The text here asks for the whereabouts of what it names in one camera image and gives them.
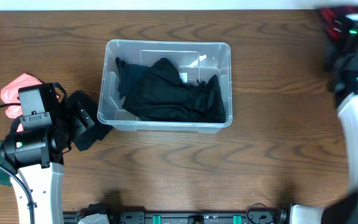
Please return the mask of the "pink garment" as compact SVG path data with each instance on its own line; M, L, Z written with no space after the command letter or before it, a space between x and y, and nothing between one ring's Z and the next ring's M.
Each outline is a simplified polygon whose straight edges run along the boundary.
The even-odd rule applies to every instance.
M23 114L22 114L21 104L19 101L19 89L23 87L39 85L39 84L45 84L45 82L41 81L40 79L38 79L33 75L29 75L28 73L23 73L15 80L7 84L0 91L0 97L2 99L2 102L9 105L8 109L6 109L5 111L5 114L8 118L12 118L14 120L11 128L12 133L21 132L24 130L23 125L21 123L21 118Z

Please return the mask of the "large black garment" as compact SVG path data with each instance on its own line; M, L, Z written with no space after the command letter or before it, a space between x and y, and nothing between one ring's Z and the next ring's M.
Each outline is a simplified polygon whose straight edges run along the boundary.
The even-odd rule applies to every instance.
M219 79L185 83L174 64L161 58L152 66L115 58L122 108L142 121L224 123L226 112Z

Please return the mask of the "dark green garment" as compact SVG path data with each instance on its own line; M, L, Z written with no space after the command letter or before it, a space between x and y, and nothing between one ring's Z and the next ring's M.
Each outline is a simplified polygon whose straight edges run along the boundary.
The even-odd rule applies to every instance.
M1 140L0 141L0 165L4 168L6 168L9 171L14 171L14 168L10 165L10 163L5 160L4 156L3 156L3 152L4 152L4 141ZM0 169L0 185L5 185L8 187L11 187L11 176L7 173L5 173L4 171L2 171Z

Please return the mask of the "red plaid shirt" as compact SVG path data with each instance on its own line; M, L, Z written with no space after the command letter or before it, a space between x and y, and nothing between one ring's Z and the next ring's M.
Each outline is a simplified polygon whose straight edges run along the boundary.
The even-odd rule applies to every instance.
M358 6L326 6L319 8L318 14L322 20L324 31L329 40L336 42L341 36L342 21L349 14L358 14Z

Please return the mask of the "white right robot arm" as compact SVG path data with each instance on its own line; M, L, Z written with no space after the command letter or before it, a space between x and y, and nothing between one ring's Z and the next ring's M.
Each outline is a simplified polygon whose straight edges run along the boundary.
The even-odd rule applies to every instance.
M358 14L348 14L338 24L339 43L326 66L333 75L331 91L346 142L349 193L326 208L292 205L281 211L277 223L358 224Z

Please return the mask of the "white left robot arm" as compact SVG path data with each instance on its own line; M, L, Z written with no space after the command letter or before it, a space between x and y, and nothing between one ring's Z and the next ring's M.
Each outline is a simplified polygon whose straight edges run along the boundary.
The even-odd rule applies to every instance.
M2 145L20 223L63 223L63 155L87 150L98 139L97 104L69 97L14 119Z

